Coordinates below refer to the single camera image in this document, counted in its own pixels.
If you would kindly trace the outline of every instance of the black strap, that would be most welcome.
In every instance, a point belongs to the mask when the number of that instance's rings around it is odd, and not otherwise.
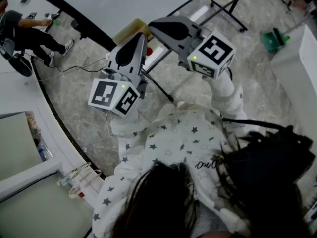
[[[254,121],[254,120],[232,120],[228,118],[222,118],[222,121],[229,121],[229,122],[235,122],[235,123],[242,123],[242,124],[250,124],[250,125],[257,125],[265,128],[271,128],[271,129],[277,129],[277,130],[283,130],[285,129],[283,126],[265,122],[265,121]]]

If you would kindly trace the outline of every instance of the marble floor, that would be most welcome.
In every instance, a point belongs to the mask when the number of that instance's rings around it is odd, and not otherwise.
[[[231,0],[215,1],[226,4]],[[179,13],[190,17],[202,6],[209,4],[210,0],[194,0]],[[200,23],[215,10],[215,7],[210,8],[197,22]],[[273,27],[278,27],[282,32],[286,31],[303,18],[301,11],[293,10],[288,14],[286,12],[287,8],[281,0],[240,0],[233,14],[247,26],[249,30],[246,33],[240,33],[237,24],[224,13],[213,18],[205,26],[211,30],[218,30],[237,47],[231,69],[234,80],[240,82],[244,89],[246,113],[258,120],[281,125],[292,124],[296,131],[300,132],[292,104],[270,69],[272,54],[264,49],[259,36],[259,33],[271,31]],[[70,26],[72,19],[68,15],[63,13],[60,19],[62,24],[53,26],[49,33],[60,43],[65,43],[70,38],[75,40],[74,47],[67,56],[55,55],[54,63],[60,70],[73,65],[85,66],[105,56],[107,50],[90,39],[79,40],[79,33]],[[313,22],[308,24],[317,36],[316,25]],[[212,93],[201,76],[187,72],[177,64],[177,55],[172,52],[151,72],[151,76],[175,98],[176,102],[184,100],[208,105]],[[74,68],[74,72],[61,76],[56,68],[47,68],[38,60],[36,66],[42,80],[53,78],[43,83],[69,132],[91,160],[106,175],[111,175],[119,161],[117,143],[108,135],[105,114],[87,104],[92,81],[98,77],[98,73],[88,73]],[[86,69],[98,70],[103,66],[104,60]],[[166,103],[168,99],[165,95],[149,82],[140,111],[148,120],[153,120]],[[308,195],[311,195],[311,187],[308,184],[311,184],[313,179],[311,175],[305,182],[304,198],[310,198]]]

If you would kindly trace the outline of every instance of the yellow object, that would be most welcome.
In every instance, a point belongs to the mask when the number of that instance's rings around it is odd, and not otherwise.
[[[128,36],[131,36],[131,35],[133,35],[135,33],[139,33],[139,32],[144,33],[147,38],[151,35],[150,30],[149,30],[148,26],[146,25],[146,23],[144,23],[142,20],[140,20],[138,18],[135,18],[126,27],[124,27],[120,32],[118,32],[116,34],[116,36],[113,37],[113,41],[116,44],[119,44]]]

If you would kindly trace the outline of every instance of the white strip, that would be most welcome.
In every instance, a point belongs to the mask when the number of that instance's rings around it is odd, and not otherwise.
[[[208,7],[207,6],[203,6],[201,7],[198,11],[196,11],[191,17],[190,20],[191,21],[196,21],[197,19],[199,19],[201,16],[203,16],[207,11],[208,11]]]
[[[148,67],[155,61],[156,58],[158,58],[158,56],[164,51],[163,48],[158,47],[156,48],[153,53],[145,60],[145,68],[144,70],[147,71]]]

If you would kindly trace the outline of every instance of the hand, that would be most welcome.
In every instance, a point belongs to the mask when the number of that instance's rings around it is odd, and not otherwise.
[[[50,19],[43,19],[41,20],[41,25],[40,26],[49,26],[51,24],[51,20]]]

